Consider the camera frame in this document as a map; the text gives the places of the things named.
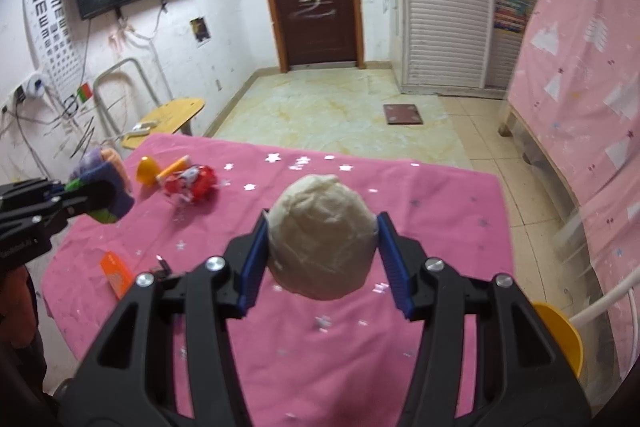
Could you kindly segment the red snack wrapper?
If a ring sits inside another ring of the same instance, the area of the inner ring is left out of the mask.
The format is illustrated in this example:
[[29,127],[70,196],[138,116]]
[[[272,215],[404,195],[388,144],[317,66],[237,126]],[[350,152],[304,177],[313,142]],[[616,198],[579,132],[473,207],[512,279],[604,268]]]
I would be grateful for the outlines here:
[[217,176],[212,167],[195,165],[186,170],[171,173],[163,184],[163,191],[170,197],[179,197],[188,204],[198,204],[209,199],[217,187]]

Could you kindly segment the pink tree-print bed sheet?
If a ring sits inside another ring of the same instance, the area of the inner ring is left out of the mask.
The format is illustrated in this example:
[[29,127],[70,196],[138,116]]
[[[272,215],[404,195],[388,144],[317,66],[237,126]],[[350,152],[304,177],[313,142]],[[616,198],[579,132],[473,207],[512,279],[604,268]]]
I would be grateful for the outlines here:
[[609,293],[639,265],[639,0],[538,0],[508,100],[575,196]]

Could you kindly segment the white paper ball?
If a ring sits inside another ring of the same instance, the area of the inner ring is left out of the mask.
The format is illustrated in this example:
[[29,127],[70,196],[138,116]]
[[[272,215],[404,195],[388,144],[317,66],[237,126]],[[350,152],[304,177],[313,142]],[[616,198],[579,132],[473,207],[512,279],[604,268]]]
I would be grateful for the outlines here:
[[308,174],[266,214],[269,270],[287,291],[329,301],[358,291],[378,248],[378,220],[333,174]]

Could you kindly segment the blue cloth ball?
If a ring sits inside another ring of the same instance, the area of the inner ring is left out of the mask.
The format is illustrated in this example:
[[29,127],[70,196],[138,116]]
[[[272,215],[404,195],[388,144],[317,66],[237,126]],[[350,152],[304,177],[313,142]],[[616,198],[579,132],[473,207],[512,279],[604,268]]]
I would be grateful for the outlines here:
[[67,192],[80,190],[89,197],[89,216],[110,225],[134,207],[132,184],[116,150],[98,147],[82,156],[65,185]]

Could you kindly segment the yellow plastic bin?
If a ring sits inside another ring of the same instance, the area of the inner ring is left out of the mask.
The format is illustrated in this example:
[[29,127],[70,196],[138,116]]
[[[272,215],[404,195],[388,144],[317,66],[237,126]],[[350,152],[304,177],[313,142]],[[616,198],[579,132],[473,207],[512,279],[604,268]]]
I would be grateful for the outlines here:
[[549,303],[533,303],[533,307],[561,348],[575,376],[579,378],[584,365],[585,353],[582,337],[580,337],[578,330],[559,309]]

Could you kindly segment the yellow wooden chair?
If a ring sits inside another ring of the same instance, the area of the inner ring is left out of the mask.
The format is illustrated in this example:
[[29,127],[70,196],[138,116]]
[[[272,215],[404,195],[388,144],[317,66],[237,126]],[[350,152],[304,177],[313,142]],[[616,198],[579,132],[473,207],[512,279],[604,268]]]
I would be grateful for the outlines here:
[[[138,122],[156,120],[158,125],[149,135],[142,136],[142,138],[126,138],[126,132],[134,127],[134,124],[128,129],[125,128],[124,124],[119,124],[111,115],[110,110],[107,108],[106,103],[103,100],[103,96],[100,93],[102,84],[106,83],[107,79],[113,75],[119,74],[120,70],[126,65],[131,65],[137,72],[143,86],[146,91],[148,91],[152,102],[155,104],[152,112],[143,116]],[[97,75],[96,79],[93,81],[91,89],[93,93],[93,100],[96,102],[96,107],[99,109],[99,113],[104,117],[106,123],[114,131],[114,135],[106,138],[105,142],[114,143],[116,146],[124,148],[125,150],[135,150],[148,136],[152,134],[182,133],[184,135],[192,136],[191,122],[199,113],[201,113],[206,105],[204,98],[172,98],[168,102],[162,103],[156,94],[149,77],[145,74],[141,63],[133,57],[124,58],[112,67],[104,70],[104,72],[101,72],[100,75]]]

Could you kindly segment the eye chart poster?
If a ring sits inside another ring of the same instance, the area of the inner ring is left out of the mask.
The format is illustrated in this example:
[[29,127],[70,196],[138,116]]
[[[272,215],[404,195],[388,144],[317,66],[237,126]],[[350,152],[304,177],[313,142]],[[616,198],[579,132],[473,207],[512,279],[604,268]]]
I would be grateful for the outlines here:
[[48,86],[63,103],[79,103],[82,66],[64,0],[23,0],[23,10],[30,42]]

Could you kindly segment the white power strip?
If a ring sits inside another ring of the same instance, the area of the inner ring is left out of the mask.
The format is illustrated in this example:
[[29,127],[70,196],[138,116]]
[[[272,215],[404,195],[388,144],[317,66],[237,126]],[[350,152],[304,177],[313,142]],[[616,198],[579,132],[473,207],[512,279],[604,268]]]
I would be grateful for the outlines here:
[[156,120],[137,122],[134,127],[126,132],[125,136],[126,138],[142,138],[142,136],[149,135],[157,125],[158,122]]

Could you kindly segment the wooden bed frame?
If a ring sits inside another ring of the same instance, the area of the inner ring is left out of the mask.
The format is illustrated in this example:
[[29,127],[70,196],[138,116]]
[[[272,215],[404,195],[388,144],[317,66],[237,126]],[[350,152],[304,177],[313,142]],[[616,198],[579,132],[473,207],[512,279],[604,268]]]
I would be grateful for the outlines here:
[[534,176],[547,192],[560,218],[567,221],[573,217],[579,207],[573,189],[533,130],[506,100],[501,104],[497,132],[503,138],[514,140],[521,158],[530,166]]

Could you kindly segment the orange thread spool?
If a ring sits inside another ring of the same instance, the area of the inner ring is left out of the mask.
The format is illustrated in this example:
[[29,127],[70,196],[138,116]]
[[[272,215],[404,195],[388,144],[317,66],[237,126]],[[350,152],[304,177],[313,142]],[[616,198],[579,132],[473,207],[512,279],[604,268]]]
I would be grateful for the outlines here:
[[184,170],[190,168],[191,166],[192,166],[191,157],[189,155],[184,155],[178,158],[177,160],[175,160],[174,162],[172,162],[169,166],[160,170],[160,172],[157,173],[155,180],[158,183],[164,183],[165,180],[168,178],[168,176],[171,176],[172,174],[175,174],[175,173],[183,172]]

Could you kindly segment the small dark wall picture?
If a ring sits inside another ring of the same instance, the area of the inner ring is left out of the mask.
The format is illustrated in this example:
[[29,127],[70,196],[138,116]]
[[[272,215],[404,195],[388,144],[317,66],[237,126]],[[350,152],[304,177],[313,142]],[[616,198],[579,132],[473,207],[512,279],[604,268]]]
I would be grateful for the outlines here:
[[194,38],[198,44],[206,43],[206,41],[210,39],[210,33],[208,31],[206,21],[203,17],[198,17],[190,20],[190,26]]

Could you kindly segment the brown bathroom scale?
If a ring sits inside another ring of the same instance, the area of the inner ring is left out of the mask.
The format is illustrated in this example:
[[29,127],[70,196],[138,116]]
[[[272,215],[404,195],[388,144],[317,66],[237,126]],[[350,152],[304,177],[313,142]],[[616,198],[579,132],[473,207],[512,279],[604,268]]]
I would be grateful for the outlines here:
[[419,109],[414,104],[384,104],[384,116],[390,126],[423,124]]

